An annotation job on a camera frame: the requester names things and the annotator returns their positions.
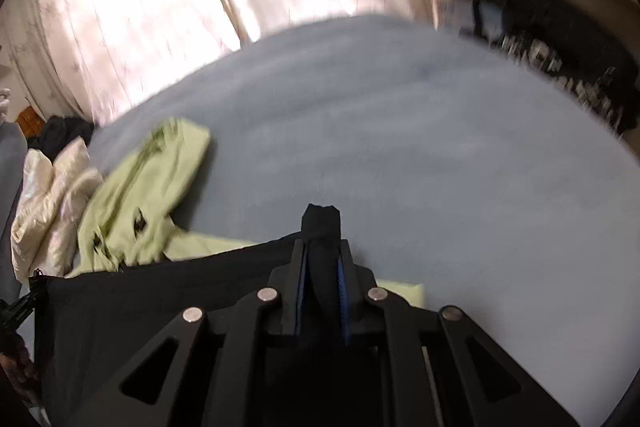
black fabric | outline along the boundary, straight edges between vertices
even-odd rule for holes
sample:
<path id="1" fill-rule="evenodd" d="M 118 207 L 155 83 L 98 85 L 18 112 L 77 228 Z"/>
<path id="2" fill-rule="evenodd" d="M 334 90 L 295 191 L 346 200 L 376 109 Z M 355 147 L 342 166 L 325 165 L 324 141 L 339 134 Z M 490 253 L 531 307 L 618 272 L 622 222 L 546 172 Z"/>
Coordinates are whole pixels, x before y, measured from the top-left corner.
<path id="1" fill-rule="evenodd" d="M 64 420 L 180 311 L 233 306 L 290 261 L 297 235 L 122 273 L 48 279 L 36 309 L 35 363 L 52 425 Z"/>
<path id="2" fill-rule="evenodd" d="M 302 228 L 315 245 L 313 256 L 319 260 L 326 255 L 327 264 L 335 266 L 339 212 L 334 207 L 310 206 Z M 47 299 L 36 309 L 35 362 L 53 427 L 64 425 L 89 395 L 183 309 L 227 308 L 264 287 L 273 268 L 289 263 L 301 235 L 204 259 L 132 267 L 122 273 L 32 280 L 47 285 Z M 330 248 L 318 248 L 322 242 Z M 335 279 L 331 269 L 311 272 L 320 275 L 318 285 Z M 251 425 L 366 423 L 375 427 L 382 422 L 380 362 L 371 349 L 337 346 L 332 335 L 327 338 L 326 311 L 316 290 L 313 283 L 305 289 L 306 333 L 298 348 L 270 347 L 261 355 Z M 191 364 L 188 384 L 178 399 L 182 413 L 177 425 L 181 427 L 199 426 L 206 414 L 210 403 L 206 368 L 213 365 L 217 349 L 210 340 L 198 343 L 194 355 L 198 363 Z"/>
<path id="3" fill-rule="evenodd" d="M 29 138 L 29 149 L 39 149 L 51 161 L 62 151 L 66 145 L 81 136 L 84 143 L 89 146 L 91 136 L 94 133 L 94 124 L 84 121 L 82 118 L 62 118 L 52 116 L 47 120 L 39 136 Z"/>

gray fabric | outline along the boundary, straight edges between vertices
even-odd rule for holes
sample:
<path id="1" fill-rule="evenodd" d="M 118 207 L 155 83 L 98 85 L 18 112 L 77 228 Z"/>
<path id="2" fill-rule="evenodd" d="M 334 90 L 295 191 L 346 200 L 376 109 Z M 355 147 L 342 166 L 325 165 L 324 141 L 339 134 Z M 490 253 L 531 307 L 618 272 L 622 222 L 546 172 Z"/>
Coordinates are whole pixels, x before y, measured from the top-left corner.
<path id="1" fill-rule="evenodd" d="M 95 133 L 113 169 L 167 117 L 209 127 L 178 226 L 266 241 L 334 204 L 381 279 L 463 307 L 584 426 L 640 367 L 640 169 L 484 46 L 380 16 L 265 38 Z"/>
<path id="2" fill-rule="evenodd" d="M 18 124 L 0 125 L 0 299 L 6 302 L 17 299 L 20 291 L 11 263 L 10 233 L 26 154 L 27 142 Z"/>

silver bolt head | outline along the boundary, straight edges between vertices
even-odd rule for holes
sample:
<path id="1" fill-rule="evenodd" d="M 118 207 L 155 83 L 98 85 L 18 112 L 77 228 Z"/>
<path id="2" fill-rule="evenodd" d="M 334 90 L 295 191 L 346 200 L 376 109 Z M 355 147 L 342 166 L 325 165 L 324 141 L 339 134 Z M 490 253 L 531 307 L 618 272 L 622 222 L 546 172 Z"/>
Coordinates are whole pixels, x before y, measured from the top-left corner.
<path id="1" fill-rule="evenodd" d="M 385 300 L 389 296 L 389 293 L 384 288 L 374 287 L 369 289 L 367 295 L 369 299 L 377 302 Z"/>
<path id="2" fill-rule="evenodd" d="M 442 310 L 442 316 L 452 322 L 457 322 L 462 318 L 462 310 L 456 306 L 447 306 Z"/>
<path id="3" fill-rule="evenodd" d="M 262 288 L 258 291 L 258 299 L 264 302 L 273 301 L 278 296 L 276 288 Z"/>
<path id="4" fill-rule="evenodd" d="M 182 318 L 187 322 L 197 322 L 202 318 L 202 316 L 202 310 L 196 307 L 187 308 L 182 312 Z"/>

white pillow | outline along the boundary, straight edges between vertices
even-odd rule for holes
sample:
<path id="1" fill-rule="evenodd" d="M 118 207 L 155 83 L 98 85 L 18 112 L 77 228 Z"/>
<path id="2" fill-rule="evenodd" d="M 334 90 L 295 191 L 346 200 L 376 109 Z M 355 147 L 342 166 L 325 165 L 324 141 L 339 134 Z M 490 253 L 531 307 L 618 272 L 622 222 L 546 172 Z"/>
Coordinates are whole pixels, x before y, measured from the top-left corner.
<path id="1" fill-rule="evenodd" d="M 73 181 L 89 166 L 89 153 L 81 137 L 69 143 L 53 164 L 31 149 L 24 160 L 22 193 L 11 226 L 15 278 L 26 283 L 38 248 L 53 222 L 62 198 Z"/>
<path id="2" fill-rule="evenodd" d="M 40 245 L 29 275 L 39 269 L 44 275 L 62 277 L 71 268 L 78 244 L 78 226 L 95 189 L 102 183 L 98 169 L 90 168 L 76 178 L 60 204 L 58 215 Z"/>

light green cloth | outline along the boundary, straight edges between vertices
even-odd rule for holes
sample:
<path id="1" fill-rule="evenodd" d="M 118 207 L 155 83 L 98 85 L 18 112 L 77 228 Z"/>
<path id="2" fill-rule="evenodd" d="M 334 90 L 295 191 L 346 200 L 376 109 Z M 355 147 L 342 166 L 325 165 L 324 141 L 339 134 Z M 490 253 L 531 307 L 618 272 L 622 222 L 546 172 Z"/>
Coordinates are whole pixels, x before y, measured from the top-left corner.
<path id="1" fill-rule="evenodd" d="M 171 119 L 127 156 L 87 205 L 78 229 L 80 264 L 68 277 L 117 271 L 123 263 L 178 261 L 247 246 L 185 232 L 169 217 L 191 185 L 209 141 L 206 128 Z"/>
<path id="2" fill-rule="evenodd" d="M 376 284 L 381 288 L 397 293 L 405 301 L 411 304 L 411 306 L 424 308 L 424 288 L 421 284 L 407 284 L 396 281 L 385 281 L 382 279 L 377 279 Z"/>

